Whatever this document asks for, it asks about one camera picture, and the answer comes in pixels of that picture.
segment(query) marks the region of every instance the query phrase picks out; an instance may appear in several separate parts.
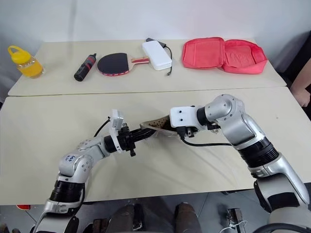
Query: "pink bag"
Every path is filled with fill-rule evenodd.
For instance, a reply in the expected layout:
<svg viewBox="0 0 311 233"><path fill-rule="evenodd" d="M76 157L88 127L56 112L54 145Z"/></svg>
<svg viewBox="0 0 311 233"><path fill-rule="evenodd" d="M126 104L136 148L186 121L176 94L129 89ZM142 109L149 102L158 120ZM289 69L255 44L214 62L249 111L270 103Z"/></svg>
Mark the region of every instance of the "pink bag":
<svg viewBox="0 0 311 233"><path fill-rule="evenodd" d="M208 69L222 67L225 72L260 74L268 59L261 47L245 40L220 37L194 39L184 44L184 67Z"/></svg>

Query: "yellow cap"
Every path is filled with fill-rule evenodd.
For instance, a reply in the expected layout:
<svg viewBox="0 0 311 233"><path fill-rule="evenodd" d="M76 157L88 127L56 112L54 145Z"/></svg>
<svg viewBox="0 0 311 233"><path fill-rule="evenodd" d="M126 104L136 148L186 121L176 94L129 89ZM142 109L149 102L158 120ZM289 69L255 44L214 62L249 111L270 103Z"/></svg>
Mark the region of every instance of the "yellow cap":
<svg viewBox="0 0 311 233"><path fill-rule="evenodd" d="M8 47L9 54L11 55L11 59L16 64L23 64L30 60L31 55L27 51L17 47L15 45L11 45Z"/></svg>

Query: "ping pong paddle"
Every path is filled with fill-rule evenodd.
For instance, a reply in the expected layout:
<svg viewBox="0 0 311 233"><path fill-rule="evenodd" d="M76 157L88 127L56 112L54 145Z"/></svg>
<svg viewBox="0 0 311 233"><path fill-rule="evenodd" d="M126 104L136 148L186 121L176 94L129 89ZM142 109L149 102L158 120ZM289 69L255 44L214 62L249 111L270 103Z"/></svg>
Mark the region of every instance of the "ping pong paddle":
<svg viewBox="0 0 311 233"><path fill-rule="evenodd" d="M119 76L127 74L135 64L144 63L149 63L148 57L132 58L126 53L119 52L101 58L97 63L97 68L103 75Z"/></svg>

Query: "beige table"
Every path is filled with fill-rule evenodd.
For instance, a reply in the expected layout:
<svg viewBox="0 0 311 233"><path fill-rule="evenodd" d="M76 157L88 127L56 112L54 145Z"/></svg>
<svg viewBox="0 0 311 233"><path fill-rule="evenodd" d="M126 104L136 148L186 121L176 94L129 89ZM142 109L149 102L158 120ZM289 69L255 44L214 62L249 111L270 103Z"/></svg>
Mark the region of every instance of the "beige table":
<svg viewBox="0 0 311 233"><path fill-rule="evenodd" d="M0 112L0 205L41 204L50 196L59 159L92 137L117 108L133 130L171 107L205 105L232 94L266 132L304 182L311 181L311 122L285 87L166 93L9 97ZM226 142L200 132L196 143ZM194 148L177 138L136 143L136 156L114 153L92 171L87 201L252 188L231 147Z"/></svg>
<svg viewBox="0 0 311 233"><path fill-rule="evenodd" d="M102 94L133 92L164 92L215 90L285 86L285 82L267 63L262 74L226 73L220 69L197 70L184 68L181 53L185 40L163 40L173 52L173 72L155 71L151 64L136 65L130 73L107 77L99 73L97 64L83 82L73 75L89 54L97 53L97 60L107 54L126 52L142 57L143 40L43 43L36 58L46 73L38 79L21 76L9 92L10 96L40 96L59 94Z"/></svg>

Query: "yellow bottle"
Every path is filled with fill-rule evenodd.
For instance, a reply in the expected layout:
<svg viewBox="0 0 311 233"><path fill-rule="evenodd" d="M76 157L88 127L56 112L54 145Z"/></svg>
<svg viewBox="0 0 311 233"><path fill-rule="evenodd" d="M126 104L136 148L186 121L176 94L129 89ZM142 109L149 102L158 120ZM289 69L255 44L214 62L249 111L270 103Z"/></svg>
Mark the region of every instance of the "yellow bottle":
<svg viewBox="0 0 311 233"><path fill-rule="evenodd" d="M43 73L44 69L42 65L27 51L15 45L9 46L8 51L12 61L23 75L30 78L37 78Z"/></svg>

